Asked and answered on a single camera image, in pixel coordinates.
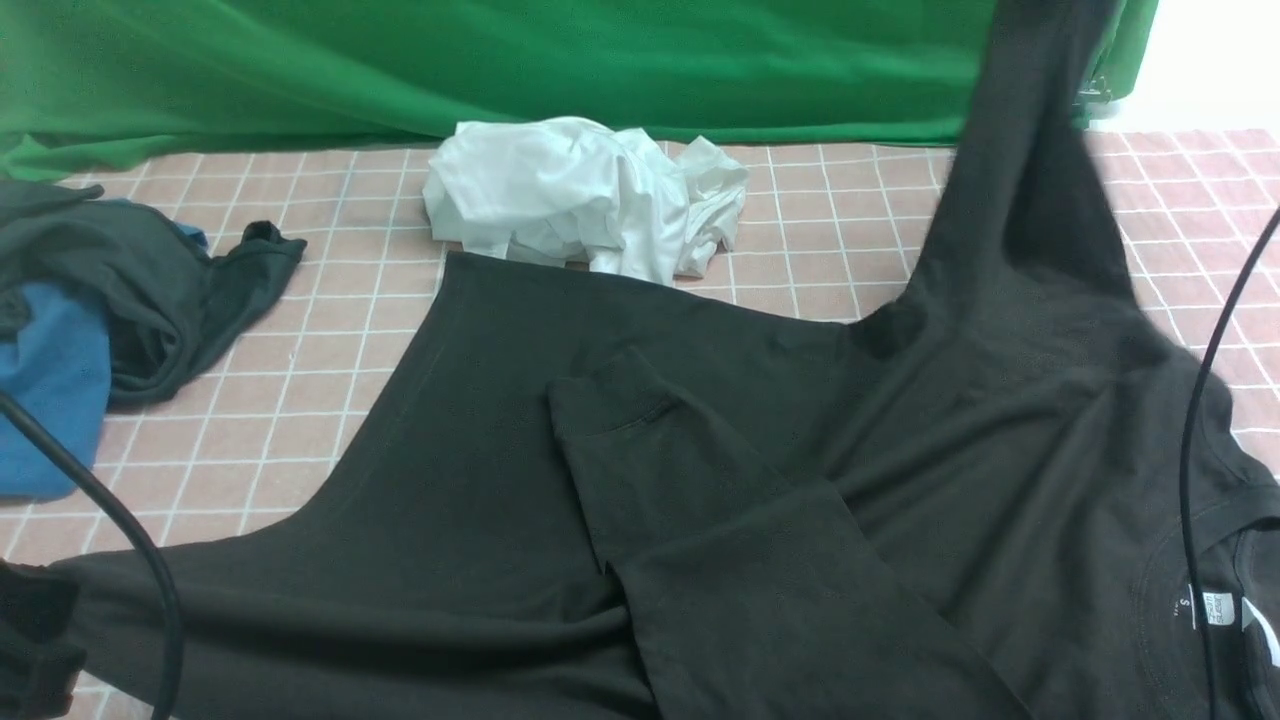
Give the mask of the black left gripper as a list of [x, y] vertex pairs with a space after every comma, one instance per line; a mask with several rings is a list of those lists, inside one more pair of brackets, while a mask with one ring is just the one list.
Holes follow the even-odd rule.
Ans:
[[68, 714], [86, 652], [65, 638], [76, 582], [42, 566], [1, 562], [1, 717]]

